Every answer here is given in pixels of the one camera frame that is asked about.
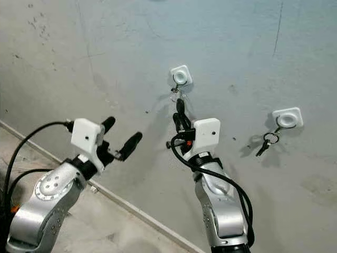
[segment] baseboard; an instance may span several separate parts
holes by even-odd
[[[19,133],[17,130],[13,129],[11,126],[9,126],[8,124],[6,124],[2,120],[0,120],[0,126],[2,126],[8,132],[10,132],[11,134],[13,134],[14,136],[16,136],[17,138],[19,138],[21,140],[25,138],[25,136],[23,134]],[[51,160],[53,160],[55,162],[58,162],[58,163],[62,162],[61,159],[59,159],[58,157],[54,156],[53,154],[51,154],[47,150],[43,149],[42,147],[40,147],[39,145],[37,145],[33,141],[28,140],[27,144],[30,147],[32,147],[33,149],[35,149],[36,151],[38,151],[39,153],[41,153],[44,156],[46,156],[47,158],[49,158],[49,159],[51,159]],[[192,244],[191,242],[189,242],[184,237],[180,236],[179,234],[177,234],[176,232],[174,232],[173,230],[171,230],[167,226],[163,225],[162,223],[160,223],[156,219],[152,218],[151,216],[149,216],[148,214],[146,214],[145,212],[143,212],[141,209],[139,209],[136,206],[132,205],[131,203],[127,202],[123,198],[117,196],[113,192],[107,190],[101,184],[97,183],[94,180],[90,180],[89,184],[92,185],[92,186],[94,186],[94,187],[96,187],[101,194],[103,194],[104,196],[106,196],[110,200],[114,201],[116,204],[118,204],[119,206],[121,206],[122,208],[124,208],[125,210],[127,210],[128,212],[132,213],[134,216],[138,217],[139,219],[141,219],[143,222],[145,222],[146,224],[148,224],[151,227],[153,227],[158,232],[160,232],[163,235],[167,236],[170,240],[174,241],[180,247],[186,249],[188,252],[191,252],[191,253],[204,253],[204,251],[202,251],[196,245]]]

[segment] adhesive hook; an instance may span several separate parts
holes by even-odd
[[[188,85],[193,82],[189,69],[186,65],[175,67],[170,70],[173,81],[179,86]]]
[[[272,115],[279,127],[289,129],[303,126],[301,110],[297,107],[277,110]]]

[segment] silver metal casing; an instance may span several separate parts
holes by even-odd
[[[210,162],[201,166],[228,177],[217,162]],[[234,196],[234,187],[229,183],[202,174],[196,182],[195,193],[203,209],[203,221],[211,247],[232,246],[247,243],[244,216],[240,203]]]
[[[86,186],[86,180],[69,163],[43,175],[27,203],[14,216],[6,250],[14,253],[50,252],[67,211]]]

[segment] floor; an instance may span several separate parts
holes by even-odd
[[[19,139],[0,128],[1,186],[7,164],[18,143]],[[14,164],[12,178],[28,169],[52,169],[56,166],[57,163],[26,145]],[[13,195],[15,204],[23,203],[29,198],[40,176],[41,173],[34,173],[19,182]],[[75,206],[70,209],[52,252],[186,253],[187,251],[101,193],[93,193],[87,187]]]

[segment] gray wall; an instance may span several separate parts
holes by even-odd
[[[336,42],[335,0],[2,0],[0,117],[28,134],[114,115],[116,148],[143,131],[134,155],[96,180],[208,250],[191,173],[165,149],[167,74],[187,64],[189,108],[221,120],[217,153],[253,202],[252,251],[335,252]],[[304,128],[256,158],[269,113],[293,106]],[[69,140],[57,127],[34,139],[60,158],[74,154]]]

